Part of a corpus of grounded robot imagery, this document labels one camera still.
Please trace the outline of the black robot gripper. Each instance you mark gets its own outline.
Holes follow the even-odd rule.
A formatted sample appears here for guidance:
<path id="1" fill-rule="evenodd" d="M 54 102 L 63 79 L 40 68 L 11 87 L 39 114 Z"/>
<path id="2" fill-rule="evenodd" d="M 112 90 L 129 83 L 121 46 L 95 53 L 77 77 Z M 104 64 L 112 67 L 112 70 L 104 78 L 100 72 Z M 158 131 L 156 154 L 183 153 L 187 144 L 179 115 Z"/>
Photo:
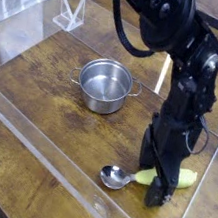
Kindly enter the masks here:
<path id="1" fill-rule="evenodd" d="M 156 167 L 144 204 L 151 208 L 169 202 L 178 185 L 181 162 L 193 154 L 200 132 L 206 129 L 204 115 L 216 101 L 218 40 L 206 34 L 190 45 L 185 56 L 172 66 L 171 88 L 161 111 L 144 132 L 139 164 Z"/>

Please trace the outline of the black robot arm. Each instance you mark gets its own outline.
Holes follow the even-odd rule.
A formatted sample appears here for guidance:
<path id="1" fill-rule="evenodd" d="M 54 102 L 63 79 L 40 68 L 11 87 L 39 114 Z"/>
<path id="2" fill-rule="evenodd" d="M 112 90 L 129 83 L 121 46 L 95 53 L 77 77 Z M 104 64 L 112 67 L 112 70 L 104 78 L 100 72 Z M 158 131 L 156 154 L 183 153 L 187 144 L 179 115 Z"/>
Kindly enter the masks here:
<path id="1" fill-rule="evenodd" d="M 139 14 L 141 38 L 147 49 L 129 43 L 121 23 L 120 0 L 113 1 L 119 40 L 135 57 L 167 52 L 172 58 L 171 88 L 161 111 L 152 116 L 140 149 L 140 167 L 155 169 L 144 204 L 162 206 L 178 187 L 181 162 L 194 154 L 204 115 L 216 101 L 218 39 L 196 9 L 195 0 L 127 0 Z"/>

